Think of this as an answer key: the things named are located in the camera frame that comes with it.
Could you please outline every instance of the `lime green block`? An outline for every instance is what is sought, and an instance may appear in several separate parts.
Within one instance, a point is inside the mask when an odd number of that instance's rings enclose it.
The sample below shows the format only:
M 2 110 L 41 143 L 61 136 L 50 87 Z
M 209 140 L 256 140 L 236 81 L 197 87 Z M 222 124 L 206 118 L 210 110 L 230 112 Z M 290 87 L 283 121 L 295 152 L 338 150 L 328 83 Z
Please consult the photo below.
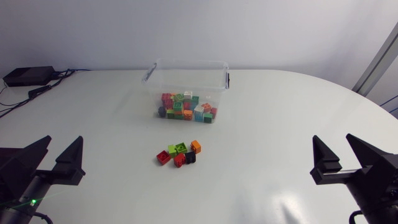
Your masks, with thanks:
M 173 119 L 174 118 L 174 110 L 167 110 L 167 118 Z
M 184 100 L 184 95 L 182 95 L 182 94 L 174 95 L 174 101 L 182 102 L 183 100 Z
M 169 154 L 170 154 L 171 158 L 174 158 L 177 155 L 177 150 L 175 149 L 175 146 L 169 145 L 167 147 L 169 149 Z
M 174 111 L 182 111 L 182 102 L 174 102 L 173 110 Z
M 187 152 L 188 152 L 188 149 L 187 149 L 187 147 L 185 146 L 184 142 L 175 145 L 175 148 L 177 149 L 177 153 L 179 153 L 179 154 L 180 154 L 180 153 L 187 153 Z

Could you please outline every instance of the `lego brick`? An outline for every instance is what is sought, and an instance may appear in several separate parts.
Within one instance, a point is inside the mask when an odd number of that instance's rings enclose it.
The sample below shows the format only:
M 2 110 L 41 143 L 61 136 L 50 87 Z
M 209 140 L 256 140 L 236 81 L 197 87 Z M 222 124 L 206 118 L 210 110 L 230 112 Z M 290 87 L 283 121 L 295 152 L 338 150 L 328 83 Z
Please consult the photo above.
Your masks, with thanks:
M 166 100 L 170 99 L 170 93 L 163 93 L 162 94 L 162 102 L 165 103 Z
M 194 109 L 195 113 L 203 113 L 205 111 L 205 109 L 202 106 L 196 106 Z
M 175 114 L 174 119 L 184 119 L 184 115 L 182 114 Z
M 192 149 L 192 151 L 195 152 L 195 154 L 198 154 L 199 152 L 201 152 L 201 146 L 200 146 L 199 142 L 196 140 L 192 141 L 191 149 Z
M 173 119 L 174 118 L 174 110 L 167 110 L 167 118 Z
M 191 102 L 199 104 L 199 96 L 192 96 Z
M 210 113 L 213 115 L 213 119 L 215 119 L 217 114 L 217 108 L 212 108 Z
M 213 119 L 213 115 L 211 113 L 205 113 L 203 115 L 203 121 L 205 123 L 211 123 L 211 120 Z
M 166 109 L 164 108 L 164 106 L 159 107 L 159 109 L 157 110 L 157 113 L 159 114 L 159 116 L 161 118 L 166 117 Z
M 195 109 L 195 107 L 197 107 L 198 106 L 198 104 L 197 103 L 190 103 L 190 108 L 189 108 L 189 110 L 194 110 Z
M 203 114 L 196 114 L 194 115 L 195 121 L 202 122 L 203 121 Z
M 184 99 L 192 99 L 192 91 L 185 91 L 184 92 Z
M 190 108 L 191 108 L 191 103 L 185 102 L 185 103 L 183 104 L 183 107 L 184 107 L 185 110 L 190 110 Z
M 170 100 L 170 99 L 164 100 L 163 101 L 163 106 L 165 108 L 172 108 L 173 107 L 173 100 Z
M 166 164 L 169 160 L 171 160 L 170 155 L 165 150 L 163 150 L 161 153 L 159 153 L 156 156 L 156 158 L 162 165 Z
M 193 110 L 194 112 L 194 117 L 195 117 L 195 121 L 203 121 L 203 112 L 204 112 L 204 108 L 201 107 L 200 105 L 196 106 L 195 109 Z
M 184 163 L 185 163 L 185 155 L 184 154 L 178 154 L 177 156 L 174 157 L 174 165 L 177 168 L 180 168 Z
M 184 119 L 185 120 L 192 120 L 192 111 L 191 110 L 185 110 L 184 111 Z
M 197 161 L 197 155 L 195 152 L 187 152 L 185 153 L 185 163 L 190 164 Z
M 177 149 L 177 153 L 187 153 L 188 149 L 185 146 L 184 142 L 175 145 L 175 148 Z
M 176 150 L 175 146 L 169 145 L 169 146 L 167 146 L 167 148 L 169 149 L 170 157 L 174 158 L 177 155 L 177 150 Z
M 182 102 L 174 102 L 173 110 L 174 111 L 182 111 Z
M 184 100 L 184 95 L 182 95 L 182 94 L 176 94 L 174 96 L 174 101 L 175 102 L 182 102 L 183 100 Z
M 208 103 L 205 103 L 205 104 L 202 104 L 201 106 L 204 108 L 204 110 L 205 110 L 205 113 L 207 113 L 207 112 L 210 112 L 210 111 L 211 111 L 211 105 L 210 105 L 210 104 L 208 104 Z

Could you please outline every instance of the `green toy block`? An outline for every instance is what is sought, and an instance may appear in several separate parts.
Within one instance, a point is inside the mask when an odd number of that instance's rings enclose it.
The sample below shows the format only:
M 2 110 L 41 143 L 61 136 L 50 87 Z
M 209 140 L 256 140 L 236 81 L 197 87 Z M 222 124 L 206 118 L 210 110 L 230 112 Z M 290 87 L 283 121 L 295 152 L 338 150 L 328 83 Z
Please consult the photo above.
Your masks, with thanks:
M 184 119 L 184 115 L 174 115 L 174 119 Z
M 168 119 L 174 118 L 174 110 L 167 110 L 166 114 Z
M 171 158 L 174 158 L 177 155 L 177 150 L 176 150 L 175 146 L 169 145 L 167 147 L 169 149 L 169 154 L 170 154 Z
M 191 102 L 199 104 L 199 96 L 193 96 L 192 99 L 191 99 Z
M 205 123 L 211 123 L 211 120 L 213 119 L 213 115 L 211 113 L 205 113 L 203 115 L 203 121 Z
M 184 100 L 184 95 L 182 95 L 182 94 L 174 95 L 174 101 L 182 102 L 183 100 Z
M 177 149 L 177 153 L 179 153 L 179 154 L 180 154 L 180 153 L 187 153 L 187 152 L 188 152 L 188 149 L 187 149 L 187 147 L 185 146 L 184 142 L 175 145 L 175 148 Z
M 182 102 L 174 102 L 173 110 L 174 111 L 182 111 Z

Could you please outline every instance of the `orange toy block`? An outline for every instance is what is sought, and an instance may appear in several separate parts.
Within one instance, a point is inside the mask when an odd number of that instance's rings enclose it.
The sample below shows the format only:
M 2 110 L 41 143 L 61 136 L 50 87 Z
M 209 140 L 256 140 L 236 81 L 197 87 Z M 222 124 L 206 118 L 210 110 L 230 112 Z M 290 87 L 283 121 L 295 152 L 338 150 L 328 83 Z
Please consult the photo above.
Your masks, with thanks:
M 205 109 L 205 113 L 211 111 L 211 105 L 208 103 L 202 104 L 201 105 Z
M 191 142 L 191 149 L 195 152 L 195 154 L 198 154 L 201 152 L 201 147 L 198 141 L 194 140 Z
M 192 111 L 190 111 L 190 110 L 185 110 L 185 111 L 184 111 L 184 119 L 186 119 L 186 120 L 192 120 Z

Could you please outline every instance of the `white table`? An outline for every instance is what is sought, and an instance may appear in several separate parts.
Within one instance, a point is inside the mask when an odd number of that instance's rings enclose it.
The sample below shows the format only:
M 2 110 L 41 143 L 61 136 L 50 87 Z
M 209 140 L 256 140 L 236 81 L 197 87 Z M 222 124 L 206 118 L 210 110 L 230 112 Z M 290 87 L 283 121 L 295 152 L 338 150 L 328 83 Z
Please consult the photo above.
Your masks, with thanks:
M 358 210 L 344 185 L 315 185 L 312 136 L 360 168 L 347 133 L 398 153 L 398 121 L 341 86 L 299 73 L 232 70 L 214 124 L 154 118 L 144 71 L 79 72 L 0 119 L 1 147 L 46 135 L 39 169 L 83 136 L 79 186 L 54 185 L 38 212 L 54 223 L 348 223 Z M 3 103 L 32 87 L 9 88 Z M 156 155 L 197 139 L 194 164 Z M 43 223 L 33 218 L 31 223 Z M 359 216 L 357 223 L 366 223 Z

